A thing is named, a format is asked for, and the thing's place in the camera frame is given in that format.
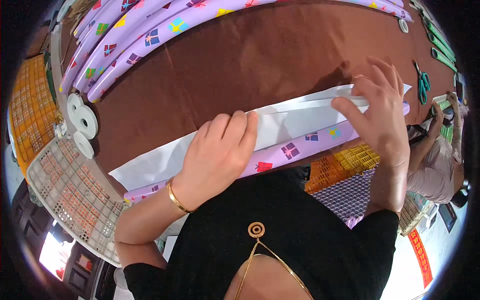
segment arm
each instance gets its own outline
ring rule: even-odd
[[[458,104],[458,97],[452,92],[447,92],[447,100],[452,105],[454,112],[452,147],[454,149],[457,147],[455,150],[461,154],[462,116]]]
[[[432,148],[435,139],[436,138],[427,135],[426,138],[413,145],[410,149],[410,162],[408,163],[408,169],[410,171],[415,173],[418,170],[423,158]]]
[[[427,137],[416,143],[410,149],[410,162],[408,164],[408,169],[413,173],[418,170],[420,163],[425,158],[425,155],[427,155],[427,153],[430,151],[435,139],[440,135],[440,131],[442,130],[444,112],[440,109],[435,101],[432,102],[432,107],[435,110],[435,116],[433,117],[430,127],[428,128]]]
[[[365,215],[388,209],[397,214],[403,207],[410,148],[403,116],[403,82],[394,66],[368,58],[369,77],[357,76],[352,94],[365,96],[365,114],[347,98],[337,97],[332,107],[341,112],[361,138],[377,152],[380,165],[370,185],[370,203]]]
[[[195,210],[223,192],[245,170],[257,140],[255,112],[221,114],[205,123],[190,143],[182,170],[171,189],[181,205]],[[115,247],[123,267],[146,263],[166,268],[154,240],[185,215],[166,188],[126,210],[115,230]]]

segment red banner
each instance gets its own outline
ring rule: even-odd
[[[426,288],[427,285],[432,282],[433,278],[427,253],[425,252],[425,247],[423,246],[420,235],[416,229],[408,235],[408,239],[412,244],[413,251],[415,251],[415,255],[417,256],[417,260],[419,262],[421,275],[423,277],[423,288]]]

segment brown tablecloth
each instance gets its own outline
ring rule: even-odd
[[[349,84],[351,70],[361,69],[368,55],[394,64],[404,83],[413,86],[405,95],[410,104],[406,122],[421,123],[432,98],[453,89],[453,71],[431,58],[432,44],[420,16],[408,4],[405,9],[415,21],[408,23],[408,34],[389,14],[319,0],[247,8],[196,26],[150,53],[92,105],[100,124],[93,142],[96,162],[107,174],[197,130],[219,113],[247,111]],[[62,36],[63,46],[69,39],[66,28]],[[70,42],[64,65],[75,49]],[[417,99],[412,59],[430,76],[427,105]]]

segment gold necklace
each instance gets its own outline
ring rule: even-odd
[[[270,248],[268,248],[265,244],[260,242],[260,237],[264,235],[264,233],[265,233],[265,226],[260,222],[253,222],[248,226],[248,234],[250,234],[252,238],[256,238],[257,242],[253,246],[252,252],[250,253],[250,256],[248,258],[247,267],[245,268],[245,273],[243,273],[243,277],[239,283],[235,300],[238,300],[239,298],[240,290],[241,290],[241,287],[243,286],[243,281],[245,280],[245,276],[247,275],[248,268],[250,267],[250,263],[252,262],[252,257],[255,254],[255,250],[257,249],[258,244],[264,246],[265,249],[269,250],[269,252],[273,254],[273,256],[275,256],[275,258],[278,259],[279,262],[281,262],[281,264],[287,269],[288,272],[290,272],[290,274],[295,278],[295,280],[302,287],[302,289],[307,292],[310,299],[313,300],[313,297],[310,294],[310,291],[308,291],[307,287],[305,286],[303,281],[297,276],[297,274],[295,274],[295,272],[292,269],[290,269],[290,267],[280,257],[278,257],[278,255],[276,255],[272,250],[270,250]]]

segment black shirt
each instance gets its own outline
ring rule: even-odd
[[[383,210],[349,229],[282,173],[237,180],[187,218],[166,270],[124,269],[135,299],[223,299],[260,238],[303,281],[314,299],[378,299],[395,251],[398,216]],[[258,246],[255,253],[272,254]]]

